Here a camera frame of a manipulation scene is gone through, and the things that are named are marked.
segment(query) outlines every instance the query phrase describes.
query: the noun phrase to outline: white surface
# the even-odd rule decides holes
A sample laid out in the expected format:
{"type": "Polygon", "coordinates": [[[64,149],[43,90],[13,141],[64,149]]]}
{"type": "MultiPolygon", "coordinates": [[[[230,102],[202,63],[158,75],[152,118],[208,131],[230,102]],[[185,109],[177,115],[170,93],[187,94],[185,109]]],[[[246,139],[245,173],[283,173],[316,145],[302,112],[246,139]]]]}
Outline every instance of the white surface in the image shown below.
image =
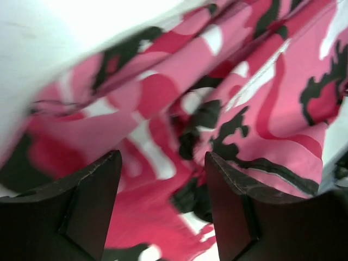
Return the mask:
{"type": "Polygon", "coordinates": [[[333,164],[348,148],[348,100],[345,97],[337,119],[326,131],[322,162],[324,175],[332,171],[333,164]]]}
{"type": "Polygon", "coordinates": [[[203,1],[1,0],[0,148],[35,93],[61,72],[203,1]]]}

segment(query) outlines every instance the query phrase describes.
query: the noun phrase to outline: pink camouflage fabric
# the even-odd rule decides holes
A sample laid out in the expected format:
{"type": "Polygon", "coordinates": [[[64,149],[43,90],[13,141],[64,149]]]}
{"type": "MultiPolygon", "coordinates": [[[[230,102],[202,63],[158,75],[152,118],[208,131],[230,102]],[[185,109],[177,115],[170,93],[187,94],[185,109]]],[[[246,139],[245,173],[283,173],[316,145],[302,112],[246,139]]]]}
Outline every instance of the pink camouflage fabric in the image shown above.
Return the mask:
{"type": "Polygon", "coordinates": [[[348,0],[215,0],[151,26],[37,95],[0,183],[22,193],[120,150],[103,260],[218,260],[213,224],[172,196],[205,183],[207,151],[316,195],[348,82],[347,13],[348,0]]]}

